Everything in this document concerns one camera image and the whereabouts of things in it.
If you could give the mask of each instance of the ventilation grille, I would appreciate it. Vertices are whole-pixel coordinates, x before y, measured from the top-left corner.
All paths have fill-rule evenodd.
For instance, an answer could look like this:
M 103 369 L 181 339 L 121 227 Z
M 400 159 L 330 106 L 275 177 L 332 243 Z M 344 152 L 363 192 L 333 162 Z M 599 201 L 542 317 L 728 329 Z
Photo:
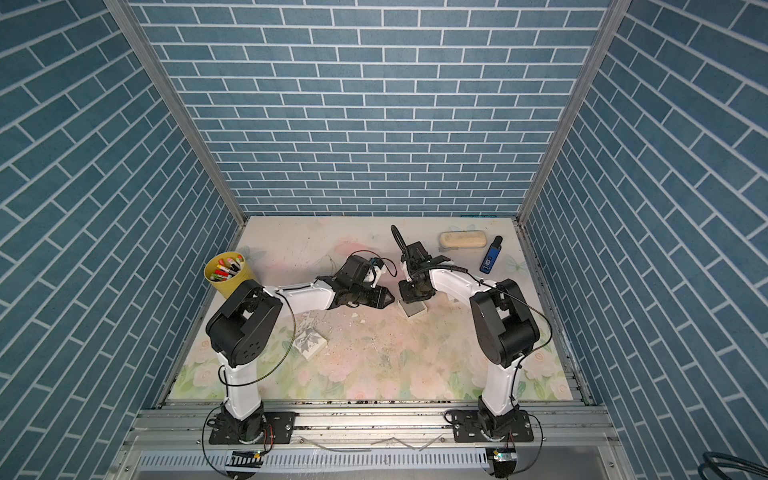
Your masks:
M 419 468 L 487 468 L 485 449 L 429 448 L 423 452 L 409 449 L 377 449 L 372 452 L 326 452 L 319 449 L 275 450 L 263 459 L 259 468 L 240 467 L 247 458 L 232 457 L 231 451 L 207 452 L 208 460 L 217 468 L 235 472 L 301 473 L 301 472 L 344 472 L 376 469 L 419 469 Z M 205 471 L 210 466 L 202 452 L 165 451 L 144 452 L 139 461 L 143 471 Z

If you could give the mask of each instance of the black mounting plate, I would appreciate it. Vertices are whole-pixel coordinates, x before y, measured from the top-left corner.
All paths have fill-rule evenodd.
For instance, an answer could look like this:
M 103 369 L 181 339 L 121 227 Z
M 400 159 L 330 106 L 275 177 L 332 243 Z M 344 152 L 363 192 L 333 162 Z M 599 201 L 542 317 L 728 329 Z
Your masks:
M 447 416 L 455 422 L 453 441 L 456 443 L 506 441 L 506 439 L 489 439 L 483 434 L 477 410 L 450 410 Z M 518 415 L 512 421 L 510 431 L 515 442 L 533 442 L 533 428 L 531 427 L 528 413 L 525 410 L 518 410 Z
M 275 445 L 286 445 L 290 443 L 290 437 L 293 434 L 293 422 L 296 420 L 296 413 L 294 412 L 265 412 L 264 418 L 266 423 L 272 425 L 275 432 Z M 264 444 L 264 436 L 259 435 L 259 438 L 252 444 L 240 443 L 237 438 L 230 436 L 230 433 L 226 429 L 211 429 L 208 443 L 211 445 L 252 445 L 258 447 Z

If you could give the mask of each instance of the metal rail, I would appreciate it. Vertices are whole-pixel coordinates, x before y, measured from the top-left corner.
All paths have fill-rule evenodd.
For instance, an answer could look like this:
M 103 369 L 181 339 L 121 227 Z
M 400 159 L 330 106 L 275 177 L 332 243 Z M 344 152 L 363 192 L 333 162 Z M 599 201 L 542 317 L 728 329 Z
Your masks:
M 217 404 L 167 406 L 142 410 L 124 443 L 127 450 L 198 450 L 206 414 Z M 536 402 L 521 404 L 541 421 L 546 446 L 616 446 L 618 437 L 605 407 L 585 406 L 581 402 Z M 269 412 L 296 412 L 293 437 L 289 445 L 276 449 L 305 449 L 302 441 L 311 440 L 336 448 L 386 448 L 372 445 L 377 440 L 396 437 L 412 445 L 423 445 L 442 436 L 440 447 L 493 446 L 497 442 L 455 443 L 452 427 L 442 414 L 448 409 L 472 409 L 475 403 L 385 403 L 368 405 L 327 405 L 324 402 L 265 402 Z M 534 441 L 540 441 L 535 426 Z M 211 445 L 206 450 L 232 449 L 231 445 Z

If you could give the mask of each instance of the marker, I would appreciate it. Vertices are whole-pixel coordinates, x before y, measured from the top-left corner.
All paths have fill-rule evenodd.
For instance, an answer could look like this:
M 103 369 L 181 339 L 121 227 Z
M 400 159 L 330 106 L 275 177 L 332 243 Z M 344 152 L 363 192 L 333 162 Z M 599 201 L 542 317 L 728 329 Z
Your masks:
M 238 271 L 238 272 L 240 271 L 240 264 L 239 264 L 238 262 L 236 262 L 236 261 L 232 260 L 231 258 L 227 258 L 227 262 L 229 262 L 229 263 L 230 263 L 230 265 L 232 266 L 232 268 L 237 268 L 237 271 Z
M 237 272 L 235 270 L 230 270 L 223 265 L 219 265 L 219 270 L 223 270 L 224 272 L 229 273 L 230 275 L 233 275 L 233 276 L 237 275 Z
M 232 268 L 232 263 L 230 262 L 229 265 L 227 265 L 223 259 L 219 259 L 219 266 L 222 270 L 228 271 L 230 268 Z

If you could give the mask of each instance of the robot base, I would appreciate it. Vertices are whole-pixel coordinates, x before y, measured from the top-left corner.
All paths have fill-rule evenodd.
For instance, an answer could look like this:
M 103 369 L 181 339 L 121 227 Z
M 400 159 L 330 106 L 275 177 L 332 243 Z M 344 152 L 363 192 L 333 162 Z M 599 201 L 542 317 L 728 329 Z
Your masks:
M 296 419 L 294 412 L 264 412 L 264 404 L 259 405 L 251 415 L 243 420 L 235 419 L 227 409 L 222 408 L 208 421 L 211 427 L 208 442 L 211 445 L 254 445 L 264 443 L 264 435 L 270 434 L 268 425 L 272 426 L 271 432 L 274 441 L 267 438 L 267 443 L 286 445 L 290 443 L 293 433 L 293 422 Z
M 449 410 L 453 415 L 453 439 L 456 443 L 504 442 L 512 434 L 515 442 L 533 442 L 531 420 L 525 410 L 515 408 L 494 416 L 478 399 L 478 410 Z

